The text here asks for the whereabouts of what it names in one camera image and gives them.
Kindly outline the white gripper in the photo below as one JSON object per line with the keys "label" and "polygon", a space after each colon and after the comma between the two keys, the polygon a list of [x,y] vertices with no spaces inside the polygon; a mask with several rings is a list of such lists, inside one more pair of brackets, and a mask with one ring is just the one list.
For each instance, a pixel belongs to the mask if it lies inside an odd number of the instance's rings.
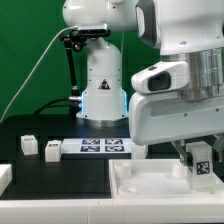
{"label": "white gripper", "polygon": [[216,134],[213,148],[219,153],[224,150],[224,94],[187,102],[177,92],[135,93],[129,104],[129,129],[137,145],[173,141],[180,162],[190,167],[193,157],[186,151],[184,139]]}

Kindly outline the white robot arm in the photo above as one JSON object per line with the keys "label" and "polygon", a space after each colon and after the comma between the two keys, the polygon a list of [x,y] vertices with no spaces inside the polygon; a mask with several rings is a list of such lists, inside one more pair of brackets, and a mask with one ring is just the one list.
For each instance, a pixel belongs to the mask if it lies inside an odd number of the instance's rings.
{"label": "white robot arm", "polygon": [[[129,120],[138,145],[224,135],[224,0],[65,0],[63,18],[74,50],[87,52],[87,87],[80,118]],[[137,31],[160,51],[160,62],[121,87],[113,31]]]}

